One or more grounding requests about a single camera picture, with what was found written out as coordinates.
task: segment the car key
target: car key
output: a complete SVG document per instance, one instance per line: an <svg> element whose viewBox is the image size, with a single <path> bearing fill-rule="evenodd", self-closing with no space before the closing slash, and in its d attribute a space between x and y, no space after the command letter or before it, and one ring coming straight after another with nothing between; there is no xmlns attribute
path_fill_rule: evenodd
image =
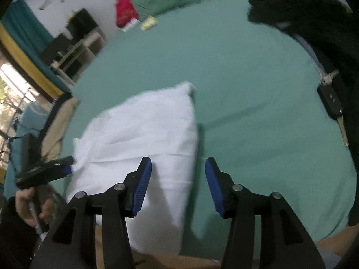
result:
<svg viewBox="0 0 359 269"><path fill-rule="evenodd" d="M346 147L349 146L348 137L346 136L344 127L343 108L333 87L331 85L319 85L317 91L328 115L332 119L338 121L344 145Z"/></svg>

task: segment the folded white fabric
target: folded white fabric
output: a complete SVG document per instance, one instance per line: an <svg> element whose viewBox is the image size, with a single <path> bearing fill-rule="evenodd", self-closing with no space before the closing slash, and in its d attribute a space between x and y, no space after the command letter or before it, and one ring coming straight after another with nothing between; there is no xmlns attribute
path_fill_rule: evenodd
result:
<svg viewBox="0 0 359 269"><path fill-rule="evenodd" d="M74 139L67 201L78 191L104 192L135 171L143 156L152 160L142 210L126 219L131 247L139 252L180 251L198 140L193 91L184 82L131 97L102 112Z"/></svg>

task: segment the mattress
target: mattress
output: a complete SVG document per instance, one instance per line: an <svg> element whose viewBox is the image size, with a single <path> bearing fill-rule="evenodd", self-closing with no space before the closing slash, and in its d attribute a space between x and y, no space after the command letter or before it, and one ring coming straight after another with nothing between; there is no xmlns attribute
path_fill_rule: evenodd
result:
<svg viewBox="0 0 359 269"><path fill-rule="evenodd" d="M315 63L292 38L254 25L247 0L203 0L115 37L83 73L81 104L63 141L72 154L90 119L143 92L184 80L200 145L182 254L220 259L230 221L216 213L204 175L214 157L254 193L279 191L314 241L341 231L354 201L356 172L336 122L322 105ZM56 185L64 192L66 180Z"/></svg>

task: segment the metal screw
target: metal screw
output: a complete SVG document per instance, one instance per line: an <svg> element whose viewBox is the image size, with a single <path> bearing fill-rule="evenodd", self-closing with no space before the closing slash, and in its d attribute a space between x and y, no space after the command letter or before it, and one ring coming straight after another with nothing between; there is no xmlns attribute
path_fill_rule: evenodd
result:
<svg viewBox="0 0 359 269"><path fill-rule="evenodd" d="M242 191L242 189L243 189L243 186L242 185L240 185L240 184L234 184L233 186L232 186L232 189L234 190L234 191Z"/></svg>
<svg viewBox="0 0 359 269"><path fill-rule="evenodd" d="M120 190L123 190L125 187L125 185L123 183L117 183L115 186L114 186L114 189L117 190L117 191L120 191Z"/></svg>
<svg viewBox="0 0 359 269"><path fill-rule="evenodd" d="M77 198L77 199L81 199L82 197L84 197L85 196L85 192L83 192L83 191L79 191L79 192L77 192L76 194L75 194L75 197Z"/></svg>
<svg viewBox="0 0 359 269"><path fill-rule="evenodd" d="M281 199L282 198L282 194L280 194L279 192L273 192L272 196L275 199Z"/></svg>

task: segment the white wall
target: white wall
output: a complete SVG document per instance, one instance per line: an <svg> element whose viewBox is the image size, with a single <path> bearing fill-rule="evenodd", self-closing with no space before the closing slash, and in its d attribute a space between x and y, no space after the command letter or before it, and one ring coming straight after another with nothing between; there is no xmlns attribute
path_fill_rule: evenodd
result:
<svg viewBox="0 0 359 269"><path fill-rule="evenodd" d="M55 37L66 28L66 21L72 15L72 11L85 8L94 18L101 30L109 39L116 31L115 23L115 0L52 0L44 10L39 7L45 0L26 0L27 4L37 16L39 21Z"/></svg>

